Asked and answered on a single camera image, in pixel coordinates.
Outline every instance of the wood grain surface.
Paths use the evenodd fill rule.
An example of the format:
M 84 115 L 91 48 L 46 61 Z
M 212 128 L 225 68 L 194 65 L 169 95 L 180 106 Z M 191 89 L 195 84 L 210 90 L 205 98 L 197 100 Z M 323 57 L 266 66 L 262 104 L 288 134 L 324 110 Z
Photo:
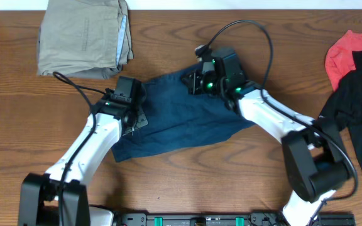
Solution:
M 0 225 L 16 224 L 21 182 L 29 172 L 43 173 L 66 152 L 88 113 L 75 89 L 36 76 L 43 15 L 0 12 Z M 121 75 L 142 81 L 194 64 L 194 48 L 231 21 L 265 24 L 275 45 L 267 89 L 312 117 L 332 92 L 324 69 L 328 49 L 347 30 L 362 33 L 362 11 L 132 11 L 129 16 L 135 59 Z M 216 46 L 235 47 L 251 79 L 261 82 L 269 51 L 258 29 L 237 25 Z M 116 81 L 74 79 L 97 89 L 113 88 Z M 349 200 L 330 202 L 324 211 L 353 212 L 362 225 L 362 172 L 347 131 L 342 136 L 359 172 L 359 190 Z M 347 182 L 339 194 L 352 185 Z M 109 153 L 88 196 L 89 203 L 116 210 L 246 213 L 279 210 L 290 192 L 281 146 L 254 126 L 223 143 L 148 158 L 116 163 Z

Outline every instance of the white wall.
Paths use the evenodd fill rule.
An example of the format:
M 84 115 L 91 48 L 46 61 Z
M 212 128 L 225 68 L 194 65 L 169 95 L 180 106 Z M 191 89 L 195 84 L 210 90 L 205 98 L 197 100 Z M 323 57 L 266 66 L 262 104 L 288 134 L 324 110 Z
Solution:
M 130 9 L 362 9 L 362 0 L 127 0 Z M 46 10 L 48 0 L 0 0 L 0 10 Z

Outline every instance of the blue cloth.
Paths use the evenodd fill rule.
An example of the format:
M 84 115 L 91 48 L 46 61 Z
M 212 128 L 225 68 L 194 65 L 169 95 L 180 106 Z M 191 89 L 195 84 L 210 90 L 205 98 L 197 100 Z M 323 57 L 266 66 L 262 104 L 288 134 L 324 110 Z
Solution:
M 220 98 L 189 95 L 180 78 L 197 67 L 145 83 L 147 99 L 142 108 L 149 124 L 112 147 L 117 162 L 215 144 L 254 124 L 227 110 Z

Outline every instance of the clothing pile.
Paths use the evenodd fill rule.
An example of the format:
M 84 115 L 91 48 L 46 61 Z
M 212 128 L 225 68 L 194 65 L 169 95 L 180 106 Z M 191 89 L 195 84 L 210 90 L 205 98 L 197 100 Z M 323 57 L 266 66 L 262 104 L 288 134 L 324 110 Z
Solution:
M 321 115 L 348 127 L 362 169 L 362 34 L 348 31 L 328 51 L 326 72 L 335 92 Z
M 133 59 L 125 0 L 49 0 L 38 37 L 38 75 L 108 79 Z

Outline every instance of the folded khaki pants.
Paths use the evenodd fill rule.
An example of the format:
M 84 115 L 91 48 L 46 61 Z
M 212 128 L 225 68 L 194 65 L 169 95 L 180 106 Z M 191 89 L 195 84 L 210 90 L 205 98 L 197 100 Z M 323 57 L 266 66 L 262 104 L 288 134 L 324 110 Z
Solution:
M 50 0 L 40 30 L 39 75 L 109 78 L 133 58 L 125 0 Z

